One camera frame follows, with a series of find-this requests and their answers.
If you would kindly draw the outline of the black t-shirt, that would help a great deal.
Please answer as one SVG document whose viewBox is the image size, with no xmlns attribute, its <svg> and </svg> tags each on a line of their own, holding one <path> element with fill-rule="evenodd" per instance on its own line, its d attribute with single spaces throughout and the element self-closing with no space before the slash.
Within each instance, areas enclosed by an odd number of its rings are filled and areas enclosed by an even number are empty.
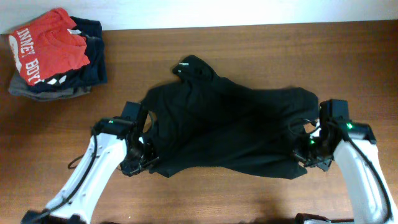
<svg viewBox="0 0 398 224">
<path fill-rule="evenodd" d="M 254 90 L 220 77 L 190 55 L 178 80 L 150 89 L 143 107 L 156 116 L 147 136 L 164 177 L 192 167 L 224 167 L 260 177 L 295 179 L 306 169 L 293 157 L 304 121 L 318 116 L 318 97 L 300 87 Z"/>
</svg>

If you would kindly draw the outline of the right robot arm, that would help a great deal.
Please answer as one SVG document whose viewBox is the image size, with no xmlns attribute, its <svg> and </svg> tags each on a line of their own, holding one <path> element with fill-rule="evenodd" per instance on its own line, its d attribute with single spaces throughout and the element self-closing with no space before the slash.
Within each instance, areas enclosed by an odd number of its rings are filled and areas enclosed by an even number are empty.
<svg viewBox="0 0 398 224">
<path fill-rule="evenodd" d="M 340 169 L 354 223 L 397 223 L 397 206 L 381 170 L 376 138 L 368 124 L 329 119 L 297 135 L 294 157 L 304 167 Z"/>
</svg>

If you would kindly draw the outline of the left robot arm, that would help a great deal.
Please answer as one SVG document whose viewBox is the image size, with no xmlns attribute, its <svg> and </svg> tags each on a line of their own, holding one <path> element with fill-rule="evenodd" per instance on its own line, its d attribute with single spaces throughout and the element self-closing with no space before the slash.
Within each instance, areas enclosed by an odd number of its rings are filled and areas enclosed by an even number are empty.
<svg viewBox="0 0 398 224">
<path fill-rule="evenodd" d="M 144 135 L 146 117 L 104 118 L 91 129 L 84 155 L 66 184 L 41 212 L 29 210 L 22 223 L 90 223 L 96 204 L 115 170 L 132 177 L 157 161 Z"/>
</svg>

